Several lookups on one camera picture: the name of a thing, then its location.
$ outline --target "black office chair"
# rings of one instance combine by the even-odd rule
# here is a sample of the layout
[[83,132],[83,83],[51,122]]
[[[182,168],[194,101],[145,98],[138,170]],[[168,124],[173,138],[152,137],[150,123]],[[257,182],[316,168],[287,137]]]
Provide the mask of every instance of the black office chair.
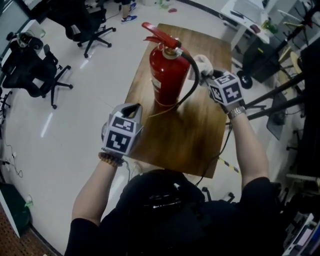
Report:
[[[56,86],[73,88],[71,84],[58,82],[66,70],[70,70],[68,65],[64,69],[59,65],[58,60],[50,52],[49,45],[43,47],[45,58],[41,59],[37,53],[30,47],[15,49],[6,60],[2,67],[2,72],[6,77],[2,83],[3,88],[22,88],[27,90],[31,97],[45,98],[46,94],[51,91],[51,106],[55,110],[54,104]],[[34,79],[39,79],[44,83],[39,88]]]
[[106,9],[101,7],[100,11],[89,13],[85,2],[81,0],[57,0],[51,1],[47,17],[64,26],[66,37],[79,42],[77,45],[82,46],[83,43],[88,42],[84,52],[84,57],[88,58],[88,51],[94,41],[99,41],[106,44],[109,48],[111,43],[101,39],[99,36],[116,28],[104,26],[102,31],[97,32],[101,24],[106,21]]

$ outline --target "white glove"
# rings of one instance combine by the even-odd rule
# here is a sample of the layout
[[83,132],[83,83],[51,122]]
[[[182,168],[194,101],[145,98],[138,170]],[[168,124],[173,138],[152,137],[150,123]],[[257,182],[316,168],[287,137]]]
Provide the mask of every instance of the white glove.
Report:
[[[214,67],[206,56],[199,54],[193,59],[198,66],[200,74],[203,74],[204,76],[212,76],[214,74]],[[193,68],[190,68],[188,79],[195,80],[195,71]]]

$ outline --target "bracelet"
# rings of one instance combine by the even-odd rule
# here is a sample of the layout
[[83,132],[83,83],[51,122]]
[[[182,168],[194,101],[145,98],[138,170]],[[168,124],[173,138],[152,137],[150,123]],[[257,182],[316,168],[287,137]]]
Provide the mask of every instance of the bracelet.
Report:
[[115,157],[105,152],[99,152],[98,157],[101,161],[104,161],[113,167],[120,167],[124,162],[122,158]]

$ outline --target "yellow and black tape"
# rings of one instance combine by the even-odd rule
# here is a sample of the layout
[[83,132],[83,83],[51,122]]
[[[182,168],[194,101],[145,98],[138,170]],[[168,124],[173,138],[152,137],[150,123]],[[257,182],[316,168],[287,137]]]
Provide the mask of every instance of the yellow and black tape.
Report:
[[221,157],[219,157],[219,160],[223,162],[226,166],[228,166],[230,169],[234,170],[236,173],[241,174],[240,170],[237,167],[232,166],[230,163],[227,161],[223,160]]

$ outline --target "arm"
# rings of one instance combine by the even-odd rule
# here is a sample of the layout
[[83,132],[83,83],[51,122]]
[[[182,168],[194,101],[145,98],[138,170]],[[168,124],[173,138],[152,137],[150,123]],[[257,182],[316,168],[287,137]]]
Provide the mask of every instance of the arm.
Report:
[[236,157],[242,175],[242,188],[259,177],[269,177],[269,163],[244,113],[231,120],[235,137]]
[[81,218],[99,226],[104,213],[116,168],[100,161],[93,174],[75,199],[72,220]]

